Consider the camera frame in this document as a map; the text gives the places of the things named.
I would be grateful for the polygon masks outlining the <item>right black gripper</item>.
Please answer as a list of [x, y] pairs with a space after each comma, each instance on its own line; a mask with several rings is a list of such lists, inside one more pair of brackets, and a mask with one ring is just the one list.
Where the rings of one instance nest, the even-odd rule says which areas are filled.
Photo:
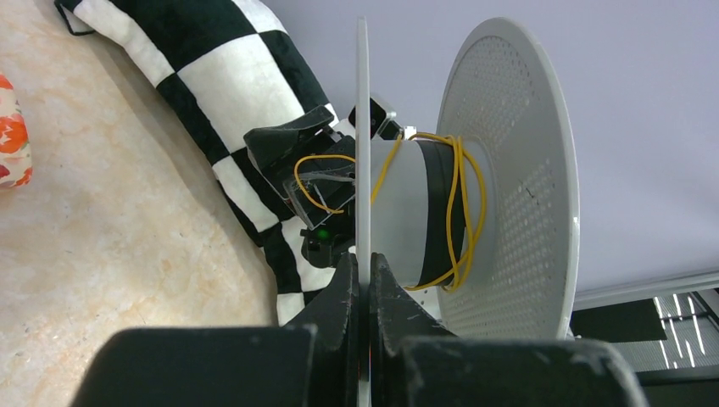
[[[243, 137], [257, 171], [305, 223], [302, 253], [314, 266], [335, 266], [354, 244], [355, 142], [331, 129], [334, 114], [318, 106], [282, 125]], [[293, 168], [300, 159], [299, 181]]]

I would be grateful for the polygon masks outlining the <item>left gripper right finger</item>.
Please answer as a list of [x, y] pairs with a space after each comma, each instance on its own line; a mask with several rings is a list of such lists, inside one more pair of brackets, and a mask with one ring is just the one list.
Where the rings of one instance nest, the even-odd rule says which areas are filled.
[[371, 257], [371, 405], [646, 406], [628, 363], [598, 341], [454, 335]]

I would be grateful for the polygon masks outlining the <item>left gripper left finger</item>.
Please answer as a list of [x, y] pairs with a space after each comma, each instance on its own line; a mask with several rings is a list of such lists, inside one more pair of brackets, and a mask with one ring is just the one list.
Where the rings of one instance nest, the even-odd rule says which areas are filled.
[[75, 406], [355, 406], [356, 259], [282, 327], [153, 327], [115, 333]]

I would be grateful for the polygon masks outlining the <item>grey plastic cable spool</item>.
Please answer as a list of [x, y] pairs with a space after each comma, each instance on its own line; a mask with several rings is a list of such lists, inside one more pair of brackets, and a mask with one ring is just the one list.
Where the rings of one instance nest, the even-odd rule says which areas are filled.
[[369, 40], [357, 30], [359, 399], [371, 405], [371, 257], [458, 337], [566, 340], [577, 285], [571, 126], [525, 27], [482, 22], [462, 44], [434, 133], [371, 138]]

